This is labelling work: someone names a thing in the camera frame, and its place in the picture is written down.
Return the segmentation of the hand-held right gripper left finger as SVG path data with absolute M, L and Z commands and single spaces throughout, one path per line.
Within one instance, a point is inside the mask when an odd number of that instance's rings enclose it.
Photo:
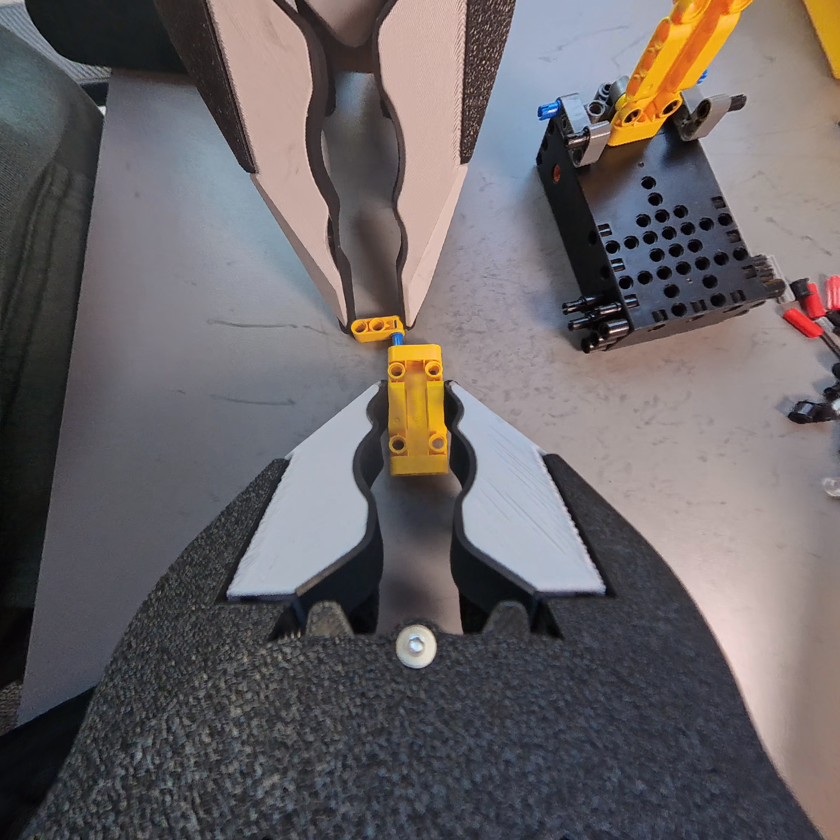
M 381 382 L 289 453 L 229 601 L 365 602 L 377 592 L 383 548 L 371 488 L 386 421 Z

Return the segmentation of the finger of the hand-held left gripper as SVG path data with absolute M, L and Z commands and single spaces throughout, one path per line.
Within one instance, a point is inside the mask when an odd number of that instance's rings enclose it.
M 340 200 L 322 152 L 329 95 L 323 48 L 293 4 L 211 2 L 244 121 L 251 178 L 343 329 L 355 318 Z
M 406 325 L 423 305 L 466 177 L 460 160 L 466 2 L 398 1 L 381 20 L 381 84 L 395 118 Z

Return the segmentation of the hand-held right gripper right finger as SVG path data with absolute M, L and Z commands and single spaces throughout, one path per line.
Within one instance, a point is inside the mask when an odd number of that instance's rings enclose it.
M 454 381 L 447 383 L 455 504 L 451 571 L 468 600 L 603 595 L 592 561 L 528 437 Z

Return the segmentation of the yellow lego panel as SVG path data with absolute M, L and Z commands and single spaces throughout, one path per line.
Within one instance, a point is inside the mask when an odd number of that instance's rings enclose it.
M 387 372 L 391 475 L 448 473 L 440 346 L 394 344 L 388 350 Z

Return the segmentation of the small yellow lego beam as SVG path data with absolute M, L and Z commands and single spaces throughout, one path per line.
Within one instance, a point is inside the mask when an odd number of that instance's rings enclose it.
M 398 316 L 359 318 L 350 325 L 350 333 L 360 343 L 390 341 L 393 331 L 405 332 Z

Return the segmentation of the black lego model yellow beam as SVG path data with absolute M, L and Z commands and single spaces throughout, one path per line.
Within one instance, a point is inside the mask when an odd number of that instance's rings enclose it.
M 744 96 L 698 80 L 748 1 L 675 2 L 629 77 L 560 97 L 537 168 L 581 295 L 563 305 L 586 353 L 721 322 L 783 293 L 751 255 L 700 139 Z

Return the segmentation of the yellow storage bin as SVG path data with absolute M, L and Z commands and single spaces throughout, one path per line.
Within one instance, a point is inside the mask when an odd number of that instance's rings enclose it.
M 839 1 L 804 1 L 812 25 L 826 49 L 838 48 L 839 44 Z

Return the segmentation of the pile of loose lego pieces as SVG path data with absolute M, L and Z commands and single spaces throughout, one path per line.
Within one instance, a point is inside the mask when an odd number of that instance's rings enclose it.
M 808 278 L 784 283 L 780 298 L 783 320 L 809 340 L 820 340 L 835 358 L 834 383 L 815 400 L 796 402 L 788 418 L 800 425 L 838 423 L 839 420 L 839 276 L 822 283 Z

